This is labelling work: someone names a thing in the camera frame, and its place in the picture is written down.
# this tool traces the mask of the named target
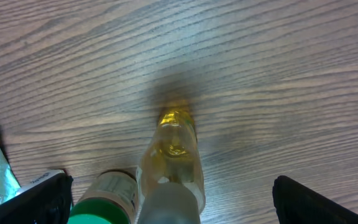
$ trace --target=clear bottle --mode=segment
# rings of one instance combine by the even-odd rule
[[[198,214],[203,211],[204,177],[197,150],[195,123],[188,106],[171,106],[162,113],[152,142],[137,170],[137,181],[141,204],[162,184],[176,183],[195,196]]]

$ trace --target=black object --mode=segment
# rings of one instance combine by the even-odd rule
[[[280,224],[358,224],[358,214],[286,176],[275,180],[273,201]]]
[[[0,205],[0,224],[66,224],[72,205],[71,183],[57,174]]]

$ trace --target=wooden table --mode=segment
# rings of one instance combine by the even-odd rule
[[[278,223],[287,175],[358,213],[358,1],[0,0],[0,128],[21,184],[75,201],[135,171],[164,101],[190,100],[203,223]]]

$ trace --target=container with green lid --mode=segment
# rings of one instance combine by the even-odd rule
[[[133,176],[112,171],[101,174],[70,212],[68,224],[133,224],[137,184]]]

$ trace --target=green cap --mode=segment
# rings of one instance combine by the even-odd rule
[[[76,204],[68,224],[128,224],[126,213],[117,205],[101,198],[91,198]]]

